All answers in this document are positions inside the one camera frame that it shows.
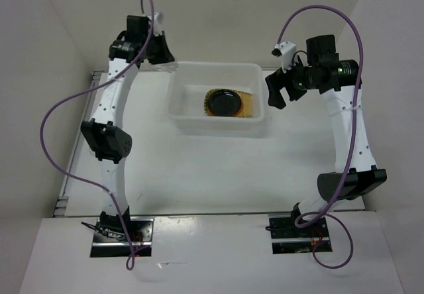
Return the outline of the woven bamboo tray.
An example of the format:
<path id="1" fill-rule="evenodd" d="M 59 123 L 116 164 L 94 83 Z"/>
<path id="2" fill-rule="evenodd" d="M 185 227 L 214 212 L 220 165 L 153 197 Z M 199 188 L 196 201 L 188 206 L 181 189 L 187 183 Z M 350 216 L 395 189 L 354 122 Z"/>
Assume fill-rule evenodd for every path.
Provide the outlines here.
<path id="1" fill-rule="evenodd" d="M 210 96 L 210 94 L 212 94 L 212 92 L 214 92 L 216 90 L 218 90 L 218 89 L 211 89 L 205 95 L 205 98 L 204 98 L 204 101 L 203 101 L 203 106 L 204 106 L 205 114 L 207 116 L 218 117 L 218 116 L 212 115 L 212 113 L 207 108 L 207 104 L 206 104 L 208 96 Z M 235 91 L 237 94 L 240 95 L 240 97 L 242 99 L 241 110 L 235 116 L 232 116 L 232 117 L 235 117 L 235 118 L 251 118 L 252 117 L 252 94 L 245 92 L 245 91 L 239 91 L 239 90 L 233 90 L 233 89 L 229 89 L 229 90 Z"/>

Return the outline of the black round dish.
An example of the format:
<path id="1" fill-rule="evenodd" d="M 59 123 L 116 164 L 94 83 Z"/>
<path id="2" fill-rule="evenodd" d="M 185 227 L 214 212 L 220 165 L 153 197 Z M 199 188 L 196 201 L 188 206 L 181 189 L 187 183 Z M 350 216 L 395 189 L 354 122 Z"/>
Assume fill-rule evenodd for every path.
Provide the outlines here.
<path id="1" fill-rule="evenodd" d="M 218 89 L 208 96 L 206 104 L 212 115 L 232 117 L 241 110 L 242 99 L 235 91 Z"/>

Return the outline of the clear plastic cup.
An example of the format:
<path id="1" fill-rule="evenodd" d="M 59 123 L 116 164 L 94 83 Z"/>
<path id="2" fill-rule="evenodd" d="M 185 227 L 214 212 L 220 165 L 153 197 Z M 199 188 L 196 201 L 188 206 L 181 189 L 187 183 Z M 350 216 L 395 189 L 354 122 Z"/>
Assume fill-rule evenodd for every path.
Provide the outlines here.
<path id="1" fill-rule="evenodd" d="M 147 60 L 143 61 L 139 70 L 144 72 L 165 72 L 172 73 L 178 68 L 178 62 L 168 62 L 165 64 L 151 64 Z"/>

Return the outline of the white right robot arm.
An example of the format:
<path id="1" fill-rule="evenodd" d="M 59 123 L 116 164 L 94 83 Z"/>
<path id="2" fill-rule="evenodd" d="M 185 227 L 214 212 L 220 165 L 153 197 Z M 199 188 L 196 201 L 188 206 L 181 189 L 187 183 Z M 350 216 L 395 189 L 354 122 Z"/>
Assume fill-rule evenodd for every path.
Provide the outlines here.
<path id="1" fill-rule="evenodd" d="M 265 79 L 268 105 L 277 109 L 286 107 L 283 90 L 290 101 L 317 90 L 333 129 L 335 169 L 318 175 L 317 192 L 293 206 L 290 228 L 297 236 L 313 230 L 324 212 L 364 196 L 387 180 L 386 170 L 378 167 L 368 142 L 358 62 L 340 59 L 333 35 L 309 38 L 306 47 L 307 61 L 303 63 L 294 43 L 277 43 L 272 54 L 282 65 Z"/>

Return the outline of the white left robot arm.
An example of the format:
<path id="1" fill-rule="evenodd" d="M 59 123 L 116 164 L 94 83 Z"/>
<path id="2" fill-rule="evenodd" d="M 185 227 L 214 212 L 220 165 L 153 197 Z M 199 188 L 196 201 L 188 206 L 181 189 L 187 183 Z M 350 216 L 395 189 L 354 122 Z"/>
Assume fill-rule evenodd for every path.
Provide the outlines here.
<path id="1" fill-rule="evenodd" d="M 81 133 L 99 161 L 101 184 L 107 188 L 97 229 L 114 239 L 126 240 L 132 232 L 129 204 L 125 195 L 125 162 L 133 146 L 123 130 L 123 113 L 131 85 L 147 61 L 168 66 L 175 61 L 164 29 L 163 14 L 127 17 L 127 28 L 109 47 L 109 79 L 91 118 L 83 121 Z"/>

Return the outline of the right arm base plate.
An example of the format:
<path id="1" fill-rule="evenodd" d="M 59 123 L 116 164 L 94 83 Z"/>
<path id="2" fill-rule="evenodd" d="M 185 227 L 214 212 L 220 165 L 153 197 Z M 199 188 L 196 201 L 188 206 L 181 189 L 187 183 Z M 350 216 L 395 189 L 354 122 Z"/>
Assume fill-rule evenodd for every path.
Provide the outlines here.
<path id="1" fill-rule="evenodd" d="M 307 228 L 297 228 L 289 214 L 268 215 L 268 225 L 273 254 L 302 254 L 316 252 L 331 252 L 331 241 L 327 221 L 322 218 Z"/>

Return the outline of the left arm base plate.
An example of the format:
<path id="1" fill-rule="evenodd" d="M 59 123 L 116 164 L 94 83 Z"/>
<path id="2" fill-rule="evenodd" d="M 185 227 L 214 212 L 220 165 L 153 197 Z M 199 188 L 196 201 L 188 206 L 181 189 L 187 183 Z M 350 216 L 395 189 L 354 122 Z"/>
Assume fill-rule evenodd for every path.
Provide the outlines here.
<path id="1" fill-rule="evenodd" d="M 136 257 L 151 256 L 153 228 L 153 218 L 131 217 L 128 231 Z M 130 253 L 129 243 L 123 231 L 97 228 L 93 233 L 91 258 L 123 258 L 128 257 Z"/>

